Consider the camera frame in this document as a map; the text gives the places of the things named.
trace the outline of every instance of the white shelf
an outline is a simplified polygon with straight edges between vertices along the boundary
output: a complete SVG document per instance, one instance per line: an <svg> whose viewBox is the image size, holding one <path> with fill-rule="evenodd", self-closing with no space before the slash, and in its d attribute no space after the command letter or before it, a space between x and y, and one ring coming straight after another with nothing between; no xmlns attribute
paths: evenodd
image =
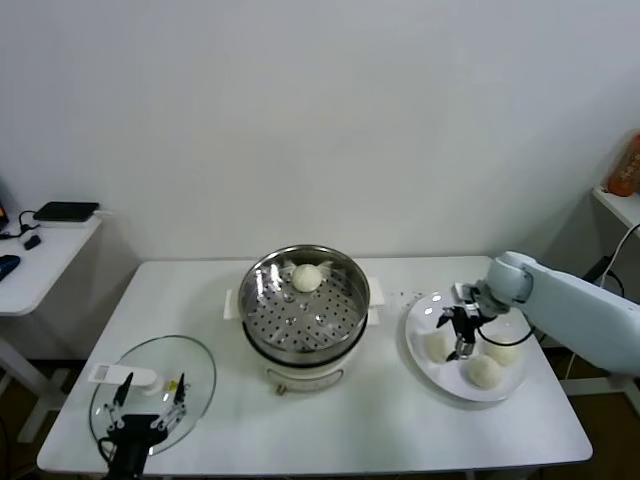
<svg viewBox="0 0 640 480"><path fill-rule="evenodd" d="M640 223L640 195L634 193L630 197L618 197L605 193L602 187L593 189L593 196L618 217L627 227Z"/></svg>

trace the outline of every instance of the white table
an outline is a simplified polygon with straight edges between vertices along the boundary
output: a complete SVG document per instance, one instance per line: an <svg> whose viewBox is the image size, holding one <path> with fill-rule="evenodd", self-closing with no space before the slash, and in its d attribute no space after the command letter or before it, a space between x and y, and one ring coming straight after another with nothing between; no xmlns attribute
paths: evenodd
<svg viewBox="0 0 640 480"><path fill-rule="evenodd" d="M21 257L18 267L0 282L0 317L32 313L99 225L100 220L92 217L82 226L40 228L37 233L42 243L29 251L17 239L0 241L0 255ZM15 223L7 228L18 230ZM57 370L48 380L1 337L0 365L7 372L0 381L0 394L13 377L38 396L38 403L18 435L19 442L29 443L47 413L62 407L66 397L60 386L68 370Z"/></svg>
<svg viewBox="0 0 640 480"><path fill-rule="evenodd" d="M633 227L640 223L640 195L637 193L629 197L619 197L613 193L605 192L601 186L595 187L592 193L627 227Z"/></svg>
<svg viewBox="0 0 640 480"><path fill-rule="evenodd" d="M224 320L228 288L247 261L149 262L137 271L39 455L51 472L103 473L88 427L95 362L115 362L151 337L193 336L218 372L213 401L181 442L149 458L157 476L354 474L519 468L579 462L592 448L535 339L529 371L508 400L457 400L426 380L406 353L401 317L420 293L484 275L486 257L358 260L385 295L353 369L337 385L279 397L262 377L239 321ZM511 321L524 319L511 313Z"/></svg>

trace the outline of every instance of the white wall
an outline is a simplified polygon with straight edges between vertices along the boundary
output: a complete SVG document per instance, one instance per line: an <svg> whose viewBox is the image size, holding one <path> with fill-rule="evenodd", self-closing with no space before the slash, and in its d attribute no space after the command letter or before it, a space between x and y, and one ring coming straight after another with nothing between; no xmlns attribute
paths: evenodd
<svg viewBox="0 0 640 480"><path fill-rule="evenodd" d="M5 195L116 214L124 241L100 252L126 267L98 297L132 258L295 242L544 256L582 232L596 255L582 199L640 124L639 14L632 0L2 2ZM557 263L592 261L574 250Z"/></svg>

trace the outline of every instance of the black cable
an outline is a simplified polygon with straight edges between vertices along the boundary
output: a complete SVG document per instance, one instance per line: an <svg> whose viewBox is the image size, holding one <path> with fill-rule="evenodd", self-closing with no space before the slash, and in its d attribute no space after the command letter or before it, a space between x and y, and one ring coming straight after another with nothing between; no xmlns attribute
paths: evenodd
<svg viewBox="0 0 640 480"><path fill-rule="evenodd" d="M618 284L618 287L620 288L620 296L622 298L626 298L624 296L624 285L622 284L622 280L620 280L620 277L618 277L615 273L613 273L613 271L609 270L609 272L607 273L607 277L611 277L613 278L616 283Z"/></svg>
<svg viewBox="0 0 640 480"><path fill-rule="evenodd" d="M492 343L494 345L497 345L499 347L515 347L516 345L520 345L521 343L526 342L527 340L529 340L529 337L531 335L533 335L533 332L536 331L536 327L531 327L531 330L529 330L529 333L527 333L524 337L522 337L520 340L517 340L515 342L510 342L510 343L500 343L500 342L496 342L495 340L491 340L490 338L487 338L484 333L482 333L482 330L480 330L480 327L478 327L478 334L480 334L480 336L482 337L482 339L485 342L489 342Z"/></svg>
<svg viewBox="0 0 640 480"><path fill-rule="evenodd" d="M9 440L9 433L7 432L7 425L4 423L4 419L0 417L0 427L2 428L2 435L4 436L4 478L9 480L11 477L11 441Z"/></svg>
<svg viewBox="0 0 640 480"><path fill-rule="evenodd" d="M111 440L109 440L107 437L102 437L100 440L98 440L98 452L100 453L102 459L107 462L107 465L109 465L111 463L111 456L107 455L107 453L104 451L104 447L102 446L102 444L105 442L111 443Z"/></svg>
<svg viewBox="0 0 640 480"><path fill-rule="evenodd" d="M22 221L22 216L25 213L31 213L31 214L35 215L36 211L35 210L23 210L23 211L20 212L20 215L18 215L18 223L20 224L20 230L22 230L22 226L24 225L24 222Z"/></svg>
<svg viewBox="0 0 640 480"><path fill-rule="evenodd" d="M28 224L26 224L25 222L22 221L22 217L27 213L35 214L36 211L35 210L23 210L22 212L20 212L20 215L18 215L18 223L20 224L20 233L18 233L18 234L13 234L13 233L9 233L9 232L0 233L0 240L9 240L11 238L19 238L19 237L22 236L23 233L28 232L30 230L35 230L36 228L38 228L40 226L40 224L28 225Z"/></svg>

